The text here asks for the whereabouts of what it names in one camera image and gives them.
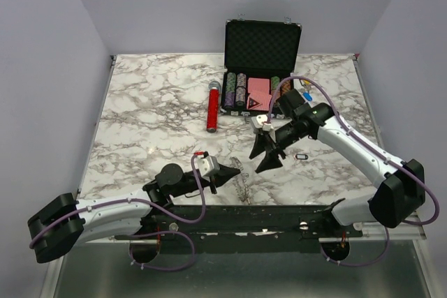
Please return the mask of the round metal keyring disc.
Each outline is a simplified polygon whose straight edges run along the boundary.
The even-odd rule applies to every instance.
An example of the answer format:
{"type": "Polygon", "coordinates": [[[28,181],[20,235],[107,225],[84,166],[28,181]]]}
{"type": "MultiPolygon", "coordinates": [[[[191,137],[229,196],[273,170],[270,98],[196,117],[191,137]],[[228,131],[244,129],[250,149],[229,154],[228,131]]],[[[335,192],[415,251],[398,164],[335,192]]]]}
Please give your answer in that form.
{"type": "Polygon", "coordinates": [[[237,190],[237,197],[242,204],[250,205],[250,188],[247,184],[249,174],[244,172],[242,162],[235,156],[230,157],[231,167],[239,169],[240,173],[234,178],[233,184],[237,190]]]}

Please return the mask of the black white key tag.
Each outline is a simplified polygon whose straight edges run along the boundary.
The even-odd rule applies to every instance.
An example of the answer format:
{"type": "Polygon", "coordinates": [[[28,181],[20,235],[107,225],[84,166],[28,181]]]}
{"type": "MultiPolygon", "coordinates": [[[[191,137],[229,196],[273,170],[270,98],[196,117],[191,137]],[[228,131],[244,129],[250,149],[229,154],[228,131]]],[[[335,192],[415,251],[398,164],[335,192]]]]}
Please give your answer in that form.
{"type": "Polygon", "coordinates": [[[296,155],[295,155],[295,158],[298,159],[298,160],[301,160],[301,161],[305,161],[305,160],[307,160],[309,157],[308,157],[308,155],[306,155],[306,154],[296,154],[296,155]]]}

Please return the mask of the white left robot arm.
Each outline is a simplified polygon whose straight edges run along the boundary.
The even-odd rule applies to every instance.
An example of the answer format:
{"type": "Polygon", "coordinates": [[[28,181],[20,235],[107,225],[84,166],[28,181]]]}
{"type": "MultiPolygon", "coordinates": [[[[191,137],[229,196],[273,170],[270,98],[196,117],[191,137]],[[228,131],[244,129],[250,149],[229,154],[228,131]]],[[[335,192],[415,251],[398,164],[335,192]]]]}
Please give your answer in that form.
{"type": "Polygon", "coordinates": [[[136,235],[146,239],[154,233],[152,216],[164,214],[186,224],[203,220],[206,205],[199,207],[198,216],[185,218],[175,214],[172,199],[205,188],[216,193],[240,170],[225,165],[194,168],[184,172],[170,163],[155,179],[141,189],[121,197],[100,200],[76,200],[71,193],[58,195],[34,214],[27,226],[31,235],[29,248],[39,264],[51,262],[67,254],[75,245],[117,235],[136,235]]]}

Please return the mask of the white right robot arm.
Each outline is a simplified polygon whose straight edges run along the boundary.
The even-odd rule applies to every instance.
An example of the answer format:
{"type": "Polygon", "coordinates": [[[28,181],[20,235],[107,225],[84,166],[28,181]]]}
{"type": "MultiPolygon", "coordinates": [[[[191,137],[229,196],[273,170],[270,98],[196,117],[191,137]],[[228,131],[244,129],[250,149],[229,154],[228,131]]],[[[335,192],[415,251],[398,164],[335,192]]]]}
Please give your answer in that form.
{"type": "Polygon", "coordinates": [[[257,173],[277,169],[285,149],[305,137],[328,145],[357,167],[376,188],[373,195],[333,202],[321,219],[324,233],[331,237],[354,223],[378,222],[396,228],[425,202],[423,166],[416,160],[403,161],[347,126],[327,103],[311,106],[293,89],[278,100],[290,122],[276,129],[265,114],[252,117],[256,136],[250,158],[265,157],[257,173]]]}

